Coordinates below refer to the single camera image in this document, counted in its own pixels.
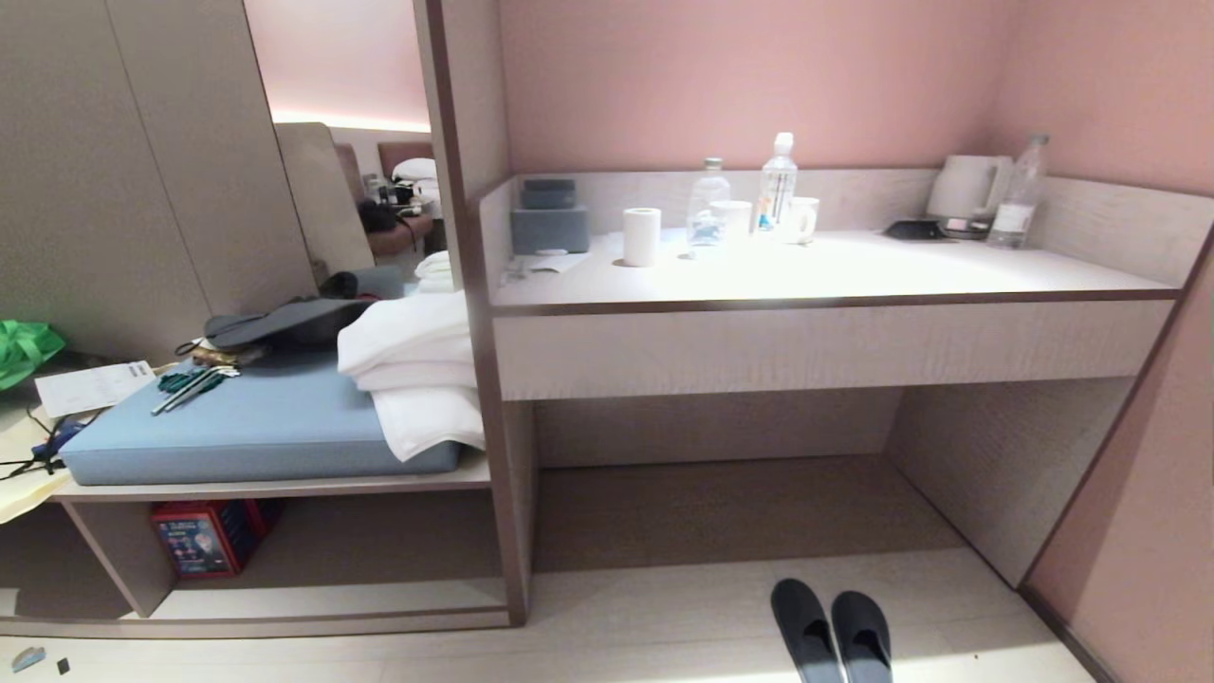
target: electric kettle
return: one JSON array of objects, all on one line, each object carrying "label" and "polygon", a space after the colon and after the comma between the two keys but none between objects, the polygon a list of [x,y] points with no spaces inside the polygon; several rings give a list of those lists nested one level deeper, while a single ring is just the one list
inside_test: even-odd
[{"label": "electric kettle", "polygon": [[949,233],[972,230],[972,221],[989,223],[1008,193],[1012,167],[1011,156],[948,156],[931,187],[927,215],[941,218]]}]

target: green bag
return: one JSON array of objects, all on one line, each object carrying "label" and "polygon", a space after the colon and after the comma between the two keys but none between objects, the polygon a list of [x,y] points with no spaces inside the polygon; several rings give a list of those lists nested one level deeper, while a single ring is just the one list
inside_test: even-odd
[{"label": "green bag", "polygon": [[45,321],[0,319],[0,392],[33,375],[66,346]]}]

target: bottle cap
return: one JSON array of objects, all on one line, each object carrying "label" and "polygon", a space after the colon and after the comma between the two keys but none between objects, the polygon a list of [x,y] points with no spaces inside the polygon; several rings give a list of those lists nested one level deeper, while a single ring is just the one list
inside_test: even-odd
[{"label": "bottle cap", "polygon": [[776,153],[777,154],[788,154],[792,150],[793,150],[793,133],[792,132],[781,132],[779,135],[777,135],[776,136]]}]

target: black slipper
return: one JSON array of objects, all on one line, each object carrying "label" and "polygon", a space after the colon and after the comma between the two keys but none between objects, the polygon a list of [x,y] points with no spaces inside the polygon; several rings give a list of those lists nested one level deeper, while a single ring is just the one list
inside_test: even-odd
[{"label": "black slipper", "polygon": [[881,608],[863,593],[847,592],[830,607],[839,654],[851,683],[892,683],[890,625]]},{"label": "black slipper", "polygon": [[843,683],[822,603],[810,587],[785,579],[771,592],[771,611],[805,683]]}]

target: blue cushion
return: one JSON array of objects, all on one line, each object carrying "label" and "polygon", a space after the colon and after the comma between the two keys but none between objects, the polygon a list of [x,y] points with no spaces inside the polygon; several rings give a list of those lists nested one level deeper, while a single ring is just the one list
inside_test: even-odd
[{"label": "blue cushion", "polygon": [[[191,370],[188,364],[183,370]],[[78,484],[206,484],[452,472],[448,442],[402,463],[384,442],[369,394],[337,374],[334,354],[273,357],[152,416],[144,387],[63,448]]]}]

